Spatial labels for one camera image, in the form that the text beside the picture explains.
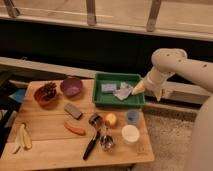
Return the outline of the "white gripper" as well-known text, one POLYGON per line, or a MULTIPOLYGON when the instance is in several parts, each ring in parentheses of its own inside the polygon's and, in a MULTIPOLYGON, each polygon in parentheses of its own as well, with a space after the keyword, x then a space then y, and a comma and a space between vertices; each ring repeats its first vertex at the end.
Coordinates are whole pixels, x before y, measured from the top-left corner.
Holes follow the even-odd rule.
POLYGON ((163 95, 162 86, 166 81, 167 77, 164 73, 158 71, 155 67, 153 67, 147 75, 141 80, 132 90, 133 95, 137 95, 139 93, 143 93, 145 88, 150 91, 155 91, 155 97, 159 102, 163 95))

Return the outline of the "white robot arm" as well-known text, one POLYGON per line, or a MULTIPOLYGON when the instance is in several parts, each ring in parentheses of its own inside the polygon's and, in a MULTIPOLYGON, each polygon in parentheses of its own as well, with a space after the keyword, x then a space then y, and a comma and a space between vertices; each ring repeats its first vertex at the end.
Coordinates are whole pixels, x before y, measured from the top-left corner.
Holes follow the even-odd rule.
POLYGON ((196 117, 184 171, 213 171, 213 63, 188 59, 185 50, 176 48, 155 50, 151 62, 152 69, 133 88, 133 95, 150 90, 160 100, 163 85, 174 74, 211 93, 196 117))

